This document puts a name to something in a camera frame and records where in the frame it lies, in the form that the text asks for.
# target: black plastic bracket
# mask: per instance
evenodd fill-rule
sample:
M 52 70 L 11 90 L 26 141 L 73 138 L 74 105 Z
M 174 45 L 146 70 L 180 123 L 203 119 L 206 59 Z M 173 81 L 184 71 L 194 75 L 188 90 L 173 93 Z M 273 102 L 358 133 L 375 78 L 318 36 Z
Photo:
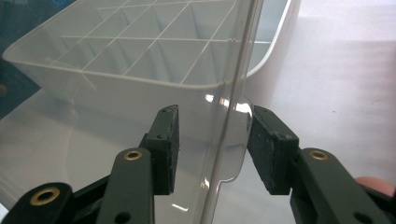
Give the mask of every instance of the black plastic bracket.
M 317 148 L 304 149 L 296 168 L 302 182 L 293 186 L 290 204 L 297 223 L 390 224 L 333 154 Z
M 297 135 L 271 110 L 254 106 L 253 124 L 247 149 L 267 190 L 288 195 L 290 161 L 299 152 Z
M 139 147 L 119 153 L 96 223 L 154 223 L 151 181 L 151 156 L 148 150 Z
M 151 153 L 155 195 L 169 195 L 175 189 L 178 136 L 178 108 L 170 105 L 158 112 L 139 145 Z

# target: brass screw insert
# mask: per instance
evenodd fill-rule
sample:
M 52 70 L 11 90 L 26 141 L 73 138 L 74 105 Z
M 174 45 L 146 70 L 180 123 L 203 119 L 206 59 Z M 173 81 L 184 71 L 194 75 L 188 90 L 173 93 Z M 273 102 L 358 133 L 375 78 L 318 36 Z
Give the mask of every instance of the brass screw insert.
M 329 159 L 329 156 L 326 153 L 317 150 L 310 151 L 309 155 L 318 161 L 326 161 Z
M 129 151 L 129 152 L 125 153 L 124 159 L 127 161 L 135 161 L 142 156 L 143 156 L 143 154 L 140 151 Z
M 61 191 L 55 187 L 49 187 L 40 190 L 30 199 L 30 204 L 33 206 L 41 206 L 47 203 L 51 203 L 55 200 Z

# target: screw hole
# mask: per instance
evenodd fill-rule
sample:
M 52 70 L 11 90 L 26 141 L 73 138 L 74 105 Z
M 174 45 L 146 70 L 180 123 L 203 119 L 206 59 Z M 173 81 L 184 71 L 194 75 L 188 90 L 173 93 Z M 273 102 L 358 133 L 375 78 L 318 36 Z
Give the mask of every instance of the screw hole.
M 364 223 L 364 224 L 373 223 L 373 220 L 370 217 L 368 217 L 362 213 L 356 212 L 353 214 L 353 216 L 361 223 Z
M 46 201 L 46 200 L 50 199 L 50 197 L 52 197 L 52 196 L 53 196 L 53 192 L 45 192 L 45 193 L 43 193 L 43 194 L 40 194 L 40 195 L 37 197 L 37 199 L 38 199 L 39 201 Z
M 47 203 L 51 203 L 55 200 L 61 192 L 55 187 L 42 189 L 32 196 L 30 204 L 33 206 L 40 206 Z
M 318 161 L 326 161 L 329 159 L 329 156 L 326 153 L 321 152 L 321 151 L 314 150 L 314 151 L 309 152 L 309 155 Z
M 123 224 L 127 223 L 131 219 L 131 215 L 127 212 L 121 212 L 118 215 L 116 215 L 116 218 L 114 218 L 114 221 L 117 224 Z
M 125 153 L 124 159 L 127 161 L 134 161 L 142 157 L 142 153 L 140 151 L 130 151 Z

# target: plastic lid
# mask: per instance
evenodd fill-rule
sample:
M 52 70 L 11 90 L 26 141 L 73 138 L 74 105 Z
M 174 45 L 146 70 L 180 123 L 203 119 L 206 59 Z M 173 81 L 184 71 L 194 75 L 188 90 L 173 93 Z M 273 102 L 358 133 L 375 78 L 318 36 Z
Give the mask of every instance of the plastic lid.
M 261 5 L 79 0 L 12 44 L 3 58 L 42 90 L 0 120 L 0 203 L 108 175 L 158 110 L 178 105 L 176 188 L 155 198 L 156 220 L 210 222 L 219 183 L 245 154 L 250 105 L 240 95 Z

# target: tray compartment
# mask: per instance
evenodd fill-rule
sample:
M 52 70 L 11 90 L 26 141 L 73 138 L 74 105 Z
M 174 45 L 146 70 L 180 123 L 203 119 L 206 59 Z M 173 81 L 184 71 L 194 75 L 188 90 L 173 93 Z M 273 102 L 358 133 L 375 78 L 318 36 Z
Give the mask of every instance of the tray compartment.
M 98 25 L 88 36 L 116 37 L 147 9 L 148 6 L 122 7 Z
M 117 7 L 99 7 L 96 9 L 100 19 L 105 21 L 108 17 L 110 17 L 118 8 Z
M 128 72 L 141 77 L 179 83 L 191 69 L 206 41 L 158 40 Z
M 210 39 L 234 1 L 190 2 L 160 38 Z
M 120 36 L 156 38 L 185 6 L 186 4 L 154 5 Z
M 147 50 L 153 39 L 115 39 L 84 70 L 123 75 Z
M 82 69 L 102 52 L 112 39 L 85 38 L 58 59 L 53 66 Z
M 211 41 L 194 67 L 183 80 L 183 84 L 207 85 L 219 83 L 227 74 L 227 62 L 233 57 L 231 50 L 237 47 L 232 41 Z
M 219 29 L 216 31 L 213 39 L 228 40 L 230 38 L 236 38 L 235 29 L 238 29 L 238 27 L 235 27 L 235 25 L 237 24 L 237 17 L 239 10 L 240 10 L 240 3 L 235 2 L 233 8 L 227 14 L 226 19 L 221 23 Z

